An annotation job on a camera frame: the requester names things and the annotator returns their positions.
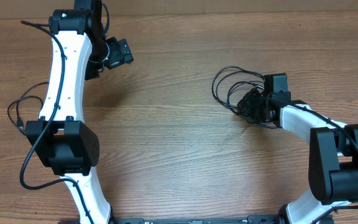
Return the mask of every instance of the end effector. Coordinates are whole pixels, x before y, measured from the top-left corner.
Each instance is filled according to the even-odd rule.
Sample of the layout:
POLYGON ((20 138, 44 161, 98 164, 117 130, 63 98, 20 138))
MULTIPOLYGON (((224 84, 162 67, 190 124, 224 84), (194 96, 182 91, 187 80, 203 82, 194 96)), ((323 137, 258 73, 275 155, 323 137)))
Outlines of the end effector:
POLYGON ((126 39, 106 39, 109 17, 103 29, 101 22, 102 2, 100 0, 75 0, 74 9, 57 9, 49 17, 51 33, 62 30, 86 34, 92 43, 92 54, 86 66, 85 80, 98 78, 99 73, 134 61, 126 39))

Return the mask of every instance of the white robotic arm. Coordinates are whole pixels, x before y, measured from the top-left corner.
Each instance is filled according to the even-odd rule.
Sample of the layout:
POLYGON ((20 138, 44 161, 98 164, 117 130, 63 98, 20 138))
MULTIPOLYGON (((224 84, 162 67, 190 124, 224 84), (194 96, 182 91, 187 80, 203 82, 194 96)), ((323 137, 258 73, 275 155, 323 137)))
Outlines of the white robotic arm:
POLYGON ((103 30, 101 8, 100 0, 76 0, 74 10, 56 10, 50 17, 53 62, 47 97, 39 120, 28 121, 25 131, 43 165, 65 180, 79 210, 81 224, 108 224, 114 220, 95 168, 99 139, 85 126, 82 106, 85 80, 98 77, 99 70, 105 67, 112 69, 133 61, 125 39, 106 40, 108 28, 103 30), (58 110, 53 114, 56 102, 59 102, 58 110), (64 131, 64 135, 55 135, 58 130, 64 131))
MULTIPOLYGON (((298 106, 306 107, 311 110, 308 105, 298 106)), ((342 128, 346 125, 339 121, 331 121, 340 125, 342 128)), ((310 143, 310 130, 312 128, 335 128, 315 115, 293 106, 284 106, 281 108, 280 125, 283 129, 296 134, 308 144, 310 143)), ((349 204, 349 201, 338 201, 333 202, 330 205, 323 205, 314 197, 309 188, 298 200, 288 204, 286 213, 290 224, 310 224, 329 209, 349 204)))

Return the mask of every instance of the black bracket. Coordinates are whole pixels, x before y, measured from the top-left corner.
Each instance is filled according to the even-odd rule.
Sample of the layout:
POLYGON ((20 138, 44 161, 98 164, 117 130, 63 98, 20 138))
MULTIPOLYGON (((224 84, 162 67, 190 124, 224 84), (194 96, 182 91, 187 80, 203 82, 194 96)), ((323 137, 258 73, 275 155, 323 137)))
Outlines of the black bracket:
POLYGON ((134 61, 129 44, 126 39, 118 41, 115 37, 111 37, 106 40, 106 44, 109 46, 108 58, 103 59, 100 63, 88 62, 86 67, 85 80, 90 80, 99 77, 99 69, 103 71, 104 67, 108 69, 116 68, 125 63, 130 64, 134 61))
MULTIPOLYGON (((25 135, 31 145, 43 131, 47 121, 28 121, 25 135)), ((99 139, 81 121, 52 121, 46 135, 35 149, 45 167, 51 167, 55 175, 82 173, 88 175, 99 161, 99 139), (57 134, 64 129, 64 134, 57 134)))
MULTIPOLYGON (((358 145, 358 124, 344 129, 358 145)), ((323 205, 345 200, 358 202, 358 153, 338 130, 310 130, 309 185, 323 205), (339 163, 338 152, 352 157, 352 161, 339 163)))
POLYGON ((281 108, 290 103, 306 104, 300 100, 291 100, 291 92, 288 91, 287 74, 279 73, 264 75, 264 90, 259 92, 257 87, 249 91, 237 104, 241 113, 250 116, 250 122, 261 123, 272 121, 274 125, 281 128, 280 111, 281 108), (276 99, 284 102, 266 100, 266 98, 276 99))

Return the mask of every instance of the wooden table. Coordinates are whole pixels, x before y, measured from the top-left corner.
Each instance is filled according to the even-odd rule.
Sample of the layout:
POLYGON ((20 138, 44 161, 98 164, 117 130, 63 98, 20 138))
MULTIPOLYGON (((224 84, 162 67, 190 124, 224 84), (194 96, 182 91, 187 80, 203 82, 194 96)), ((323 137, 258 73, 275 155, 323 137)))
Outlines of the wooden table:
MULTIPOLYGON (((135 61, 86 82, 83 106, 100 139, 98 175, 117 217, 277 213, 308 188, 307 144, 282 129, 250 126, 211 96, 212 79, 226 65, 286 72, 293 99, 358 123, 358 12, 111 19, 109 36, 126 38, 135 61)), ((47 35, 0 21, 0 223, 78 218, 64 184, 21 187, 30 144, 6 114, 26 89, 48 80, 51 60, 47 35)), ((221 93, 242 79, 250 78, 227 81, 221 93)), ((45 86, 32 94, 44 98, 45 86)), ((21 115, 37 119, 39 106, 29 100, 21 115)), ((32 158, 29 184, 56 178, 32 158)), ((358 223, 358 211, 341 211, 336 221, 358 223)))

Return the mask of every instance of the black connector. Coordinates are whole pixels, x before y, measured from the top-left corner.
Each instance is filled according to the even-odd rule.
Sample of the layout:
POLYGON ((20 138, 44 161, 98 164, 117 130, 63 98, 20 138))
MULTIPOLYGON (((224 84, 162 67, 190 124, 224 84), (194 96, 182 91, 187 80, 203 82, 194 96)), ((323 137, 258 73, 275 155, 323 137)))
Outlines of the black connector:
POLYGON ((260 123, 266 121, 264 114, 262 94, 257 87, 253 87, 241 100, 237 106, 239 113, 243 116, 249 116, 252 122, 260 123))
MULTIPOLYGON (((344 130, 358 145, 358 124, 347 125, 344 130)), ((309 185, 323 205, 358 202, 358 153, 346 144, 343 133, 329 128, 310 130, 309 185), (352 161, 339 162, 338 152, 352 157, 352 161)))
POLYGON ((111 37, 106 43, 110 48, 109 58, 105 64, 108 69, 113 69, 125 63, 134 61, 134 57, 132 56, 126 39, 117 41, 115 37, 111 37))
POLYGON ((24 123, 23 123, 23 121, 20 119, 20 117, 17 117, 16 126, 17 126, 18 128, 21 128, 21 129, 24 128, 24 123))

